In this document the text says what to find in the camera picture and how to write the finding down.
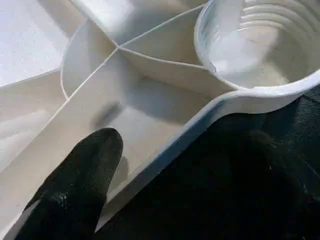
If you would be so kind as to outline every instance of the white plastic tray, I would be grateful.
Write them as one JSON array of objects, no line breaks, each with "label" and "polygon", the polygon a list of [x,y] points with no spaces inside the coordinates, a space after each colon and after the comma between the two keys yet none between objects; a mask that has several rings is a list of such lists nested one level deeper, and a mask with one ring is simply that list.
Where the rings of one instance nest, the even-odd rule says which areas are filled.
[{"label": "white plastic tray", "polygon": [[[102,30],[87,20],[75,32],[61,66],[67,101],[0,172],[3,235],[74,145],[97,129],[114,127],[124,140],[98,229],[217,119],[274,111],[303,94],[237,89],[212,76],[193,44],[205,1],[73,2]],[[138,22],[146,24],[133,30],[143,6]]]}]

